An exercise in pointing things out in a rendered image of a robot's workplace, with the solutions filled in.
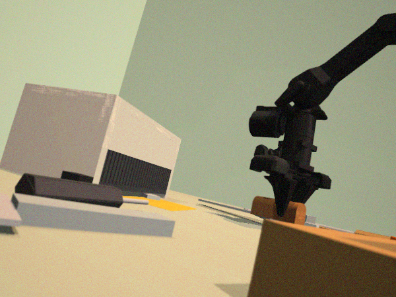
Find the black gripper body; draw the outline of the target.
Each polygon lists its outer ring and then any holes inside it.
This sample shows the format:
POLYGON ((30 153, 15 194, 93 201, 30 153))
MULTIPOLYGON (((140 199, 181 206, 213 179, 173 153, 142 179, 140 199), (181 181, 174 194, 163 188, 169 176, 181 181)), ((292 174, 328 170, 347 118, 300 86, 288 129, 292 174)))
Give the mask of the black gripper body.
MULTIPOLYGON (((255 155, 251 159, 250 170, 256 172, 271 171, 269 176, 290 178, 299 184, 313 185, 322 189, 331 189, 331 179, 321 172, 314 172, 310 166, 312 152, 317 152, 313 139, 301 135, 285 135, 281 158, 274 155, 255 155)), ((278 145, 279 145, 278 144, 278 145)))

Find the beige cabinet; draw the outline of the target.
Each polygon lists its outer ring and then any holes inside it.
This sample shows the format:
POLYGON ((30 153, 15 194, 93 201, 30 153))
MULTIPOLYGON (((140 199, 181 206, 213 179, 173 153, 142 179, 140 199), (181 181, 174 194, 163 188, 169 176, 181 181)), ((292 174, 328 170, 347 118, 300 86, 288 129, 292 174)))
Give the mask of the beige cabinet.
POLYGON ((167 199, 180 143, 118 95, 26 83, 0 168, 167 199))

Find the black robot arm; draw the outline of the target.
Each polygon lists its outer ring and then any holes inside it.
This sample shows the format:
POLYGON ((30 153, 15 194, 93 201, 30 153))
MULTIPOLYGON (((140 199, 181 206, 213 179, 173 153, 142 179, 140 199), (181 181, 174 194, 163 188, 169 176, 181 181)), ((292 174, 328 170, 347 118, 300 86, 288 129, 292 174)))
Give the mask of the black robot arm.
POLYGON ((396 13, 380 16, 327 62, 293 78, 275 102, 276 107, 256 106, 249 119, 251 135, 272 138, 301 135, 314 139, 316 120, 328 118, 320 104, 341 80, 387 45, 396 45, 396 13))

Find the brown rectangular block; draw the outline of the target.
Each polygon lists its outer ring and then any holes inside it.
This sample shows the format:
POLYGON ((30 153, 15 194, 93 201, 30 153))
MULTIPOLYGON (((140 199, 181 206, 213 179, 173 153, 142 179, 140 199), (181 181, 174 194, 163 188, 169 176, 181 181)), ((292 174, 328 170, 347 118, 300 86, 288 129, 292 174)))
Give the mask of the brown rectangular block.
POLYGON ((396 241, 263 219, 247 297, 396 297, 396 241))

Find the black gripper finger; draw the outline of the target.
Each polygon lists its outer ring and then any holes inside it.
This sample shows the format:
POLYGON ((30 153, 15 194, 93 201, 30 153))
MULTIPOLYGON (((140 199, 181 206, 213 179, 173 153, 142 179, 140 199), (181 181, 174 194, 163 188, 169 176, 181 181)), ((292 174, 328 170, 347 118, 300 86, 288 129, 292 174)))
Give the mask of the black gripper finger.
POLYGON ((268 180, 273 187, 277 214, 279 217, 283 217, 298 181, 290 178, 273 176, 264 176, 264 178, 268 180))
POLYGON ((313 186, 313 185, 297 183, 290 201, 305 204, 306 201, 315 192, 315 190, 318 190, 318 189, 319 189, 318 187, 313 186))

